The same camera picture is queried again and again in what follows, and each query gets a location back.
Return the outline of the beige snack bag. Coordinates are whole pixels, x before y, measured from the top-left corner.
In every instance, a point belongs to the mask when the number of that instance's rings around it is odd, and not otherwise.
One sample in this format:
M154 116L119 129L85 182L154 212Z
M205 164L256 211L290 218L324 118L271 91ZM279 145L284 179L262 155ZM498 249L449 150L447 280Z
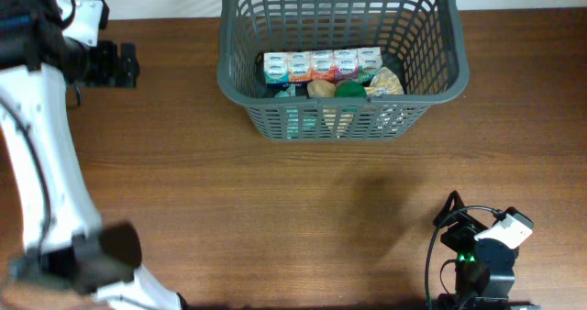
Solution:
M334 94L337 86L342 82L349 82L349 80L340 81L338 84L333 84L326 80L315 80L308 84L307 91L311 98L335 98ZM387 67L382 67L376 72L371 82L364 87L368 95L366 99L404 93L399 78ZM324 108L323 118L325 119L325 125L336 132L336 137L343 138L348 135L348 129L351 127L354 117L360 110L352 115L340 114L337 116L337 112L338 110L336 108Z

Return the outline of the white tissue multipack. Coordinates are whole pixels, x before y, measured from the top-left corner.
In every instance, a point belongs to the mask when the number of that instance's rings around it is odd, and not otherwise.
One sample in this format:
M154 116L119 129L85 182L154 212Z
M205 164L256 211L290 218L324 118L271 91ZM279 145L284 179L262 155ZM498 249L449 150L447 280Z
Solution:
M315 80L368 83L382 68L382 50L363 47L343 50L267 52L262 71L268 87L307 85Z

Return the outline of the green-lid spice jar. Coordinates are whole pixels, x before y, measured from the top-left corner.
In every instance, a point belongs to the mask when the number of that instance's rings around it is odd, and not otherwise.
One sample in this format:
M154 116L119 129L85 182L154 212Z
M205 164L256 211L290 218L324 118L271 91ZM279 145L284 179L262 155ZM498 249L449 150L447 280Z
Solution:
M365 87L360 83L355 83L353 81L349 82L342 82L337 86L335 91L334 97L335 98L362 98L365 99L367 97ZM352 115L356 114L359 109L357 107L343 107L340 108L339 113L342 115Z

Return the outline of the teal packet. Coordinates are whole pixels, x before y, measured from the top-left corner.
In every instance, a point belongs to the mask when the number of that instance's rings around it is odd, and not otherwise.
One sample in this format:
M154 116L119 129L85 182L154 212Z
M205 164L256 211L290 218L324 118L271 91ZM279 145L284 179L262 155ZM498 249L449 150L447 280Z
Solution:
M285 90L278 92L275 98L296 97L296 86L290 85ZM286 108L286 137L288 139L300 138L300 132L314 131L316 127L315 117L300 118L299 110L296 108Z

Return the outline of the grey plastic basket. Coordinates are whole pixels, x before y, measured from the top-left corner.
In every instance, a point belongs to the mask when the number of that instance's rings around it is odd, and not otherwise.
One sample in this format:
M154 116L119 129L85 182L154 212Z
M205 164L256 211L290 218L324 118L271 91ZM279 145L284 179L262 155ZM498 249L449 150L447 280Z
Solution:
M365 98L281 97L266 52L377 47L403 91ZM222 0L217 81L266 138L392 139L470 79L456 0Z

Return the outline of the metal tin can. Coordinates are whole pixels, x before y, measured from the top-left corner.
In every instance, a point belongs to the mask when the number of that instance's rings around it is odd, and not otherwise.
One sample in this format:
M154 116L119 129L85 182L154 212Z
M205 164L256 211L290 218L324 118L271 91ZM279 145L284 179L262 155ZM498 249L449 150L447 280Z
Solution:
M383 134L396 133L404 126L409 114L396 106L384 106L376 118L375 126Z

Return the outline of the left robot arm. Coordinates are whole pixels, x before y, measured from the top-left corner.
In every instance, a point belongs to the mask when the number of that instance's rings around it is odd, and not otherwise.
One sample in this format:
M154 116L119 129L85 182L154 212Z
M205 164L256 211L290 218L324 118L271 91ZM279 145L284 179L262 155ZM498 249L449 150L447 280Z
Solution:
M184 309L144 265L136 229L103 224L72 143L69 88L137 84L135 46L99 39L108 18L105 0L1 0L1 129L24 247L9 277L115 309Z

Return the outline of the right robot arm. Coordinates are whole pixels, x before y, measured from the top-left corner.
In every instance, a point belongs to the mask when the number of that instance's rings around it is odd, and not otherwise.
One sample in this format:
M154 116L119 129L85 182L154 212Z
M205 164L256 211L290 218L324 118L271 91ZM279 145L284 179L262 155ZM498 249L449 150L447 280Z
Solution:
M518 249L494 238L477 240L489 228L470 215L472 210L491 213L496 219L505 212L481 205L466 206L457 191L449 197L433 220L433 232L426 255L425 293L429 309L506 309L508 294L515 282L514 264ZM455 288L437 299L431 297L429 270L436 240L456 253Z

